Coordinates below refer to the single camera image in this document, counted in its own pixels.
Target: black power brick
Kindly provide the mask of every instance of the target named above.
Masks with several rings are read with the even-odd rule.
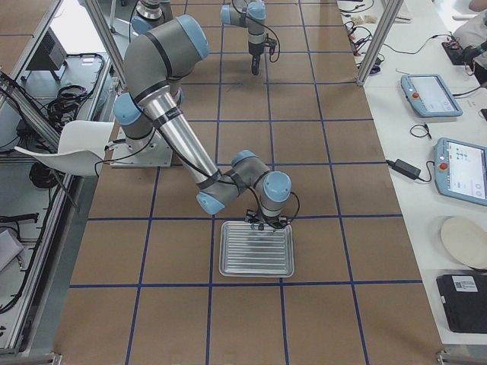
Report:
[[[386,160],[387,164],[398,173],[403,174],[404,176],[409,177],[412,180],[416,180],[419,178],[419,174],[421,170],[413,165],[404,162],[403,160],[396,160],[396,162],[391,160]]]

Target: blue tablet frame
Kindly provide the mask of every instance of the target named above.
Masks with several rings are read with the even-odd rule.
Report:
[[[450,155],[448,153],[448,142],[453,142],[456,144],[461,144],[464,146],[469,146],[473,148],[478,148],[484,152],[483,154],[483,176],[485,187],[487,187],[487,173],[486,173],[486,166],[485,166],[485,159],[487,158],[487,148],[483,146],[478,146],[476,144],[466,143],[462,141],[457,141],[451,138],[440,138],[436,146],[434,146],[434,182],[436,183],[436,187],[438,191],[442,195],[450,196],[451,198],[457,198],[461,200],[465,200],[467,202],[472,202],[480,205],[487,205],[487,197],[486,199],[475,198],[470,195],[460,194],[458,192],[452,192],[448,188],[450,186]],[[448,168],[445,171],[439,169],[440,163],[447,163]]]
[[[455,109],[450,112],[429,112],[425,108],[424,103],[421,100],[421,95],[418,99],[414,99],[412,95],[417,92],[412,78],[436,78],[440,87],[445,92],[451,106]],[[422,117],[430,118],[434,116],[461,116],[463,114],[462,108],[458,105],[457,101],[448,90],[447,85],[444,83],[443,79],[438,74],[429,75],[403,75],[401,77],[401,87],[403,88],[404,94],[406,94],[406,99],[411,103],[412,108]]]

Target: white chair seat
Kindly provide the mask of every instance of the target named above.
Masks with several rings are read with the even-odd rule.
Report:
[[[92,122],[74,120],[65,125],[59,139],[58,153],[39,154],[15,147],[16,151],[38,159],[46,166],[78,176],[95,176],[101,171],[101,163],[105,156],[105,145],[113,129],[112,122]]]

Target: white label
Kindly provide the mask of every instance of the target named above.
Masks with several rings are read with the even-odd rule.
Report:
[[[452,276],[455,289],[457,291],[469,291],[470,293],[478,292],[473,276]]]

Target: metal tray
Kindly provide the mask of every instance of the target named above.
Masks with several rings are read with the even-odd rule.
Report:
[[[224,276],[289,278],[294,274],[292,229],[227,221],[221,226],[220,272]]]

